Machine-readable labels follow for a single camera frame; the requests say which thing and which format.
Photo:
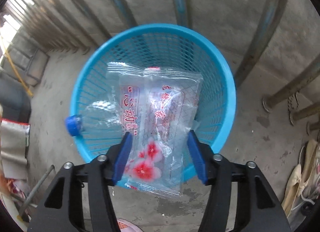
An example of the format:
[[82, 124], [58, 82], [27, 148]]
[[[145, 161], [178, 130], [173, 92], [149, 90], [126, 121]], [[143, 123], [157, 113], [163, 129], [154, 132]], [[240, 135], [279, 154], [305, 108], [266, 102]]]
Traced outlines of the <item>metal balcony railing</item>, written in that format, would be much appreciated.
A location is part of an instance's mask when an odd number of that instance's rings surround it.
[[[129, 26], [110, 0], [84, 0], [115, 35]], [[125, 0], [138, 24], [177, 22], [173, 0]], [[266, 0], [191, 0], [193, 29], [210, 39], [232, 69], [240, 64], [258, 28]], [[288, 0], [280, 22], [240, 93], [260, 97], [291, 81], [319, 54], [319, 15], [309, 0]]]

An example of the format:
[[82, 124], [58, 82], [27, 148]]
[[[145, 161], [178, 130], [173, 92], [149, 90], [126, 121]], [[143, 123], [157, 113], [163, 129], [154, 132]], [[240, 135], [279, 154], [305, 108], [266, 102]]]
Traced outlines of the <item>metal dustpan box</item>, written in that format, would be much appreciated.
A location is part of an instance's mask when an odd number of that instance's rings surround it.
[[49, 56], [42, 49], [33, 48], [27, 52], [11, 44], [8, 52], [26, 84], [35, 87], [41, 83], [49, 60]]

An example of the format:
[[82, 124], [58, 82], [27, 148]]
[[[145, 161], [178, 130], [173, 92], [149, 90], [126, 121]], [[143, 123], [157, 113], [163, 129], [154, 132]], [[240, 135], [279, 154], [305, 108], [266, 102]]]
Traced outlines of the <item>blue plastic mesh wastebasket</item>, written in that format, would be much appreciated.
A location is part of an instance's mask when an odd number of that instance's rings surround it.
[[[106, 89], [102, 69], [110, 59], [139, 66], [176, 66], [204, 77], [194, 131], [199, 142], [220, 154], [234, 122], [236, 90], [227, 61], [213, 43], [199, 33], [173, 24], [146, 24], [126, 30], [104, 43], [86, 62], [74, 85], [70, 112]], [[190, 153], [183, 180], [197, 177]]]

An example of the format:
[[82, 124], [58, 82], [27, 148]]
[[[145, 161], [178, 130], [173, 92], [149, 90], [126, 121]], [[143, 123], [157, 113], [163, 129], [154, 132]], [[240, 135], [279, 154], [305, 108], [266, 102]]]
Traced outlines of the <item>crushed plastic water bottle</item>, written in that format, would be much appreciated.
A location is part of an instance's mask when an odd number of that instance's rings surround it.
[[68, 116], [65, 126], [72, 137], [85, 134], [121, 135], [123, 131], [117, 103], [107, 100], [92, 102], [81, 114]]

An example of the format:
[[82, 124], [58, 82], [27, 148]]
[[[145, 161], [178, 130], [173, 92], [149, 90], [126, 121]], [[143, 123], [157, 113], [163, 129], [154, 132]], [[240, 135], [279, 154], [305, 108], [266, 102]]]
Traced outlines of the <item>clear red-flower plastic wrapper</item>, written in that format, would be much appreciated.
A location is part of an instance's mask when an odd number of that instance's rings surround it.
[[202, 74], [110, 62], [106, 76], [114, 84], [123, 130], [133, 135], [124, 169], [125, 185], [163, 197], [179, 197]]

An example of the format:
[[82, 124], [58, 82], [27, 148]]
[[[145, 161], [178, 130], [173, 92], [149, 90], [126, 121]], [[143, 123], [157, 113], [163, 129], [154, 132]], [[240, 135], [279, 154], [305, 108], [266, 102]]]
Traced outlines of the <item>beige shoes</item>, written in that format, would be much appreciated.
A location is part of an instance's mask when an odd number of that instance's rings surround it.
[[296, 201], [315, 204], [319, 195], [319, 142], [310, 139], [299, 153], [299, 161], [287, 181], [284, 199], [281, 206], [289, 217], [297, 208]]

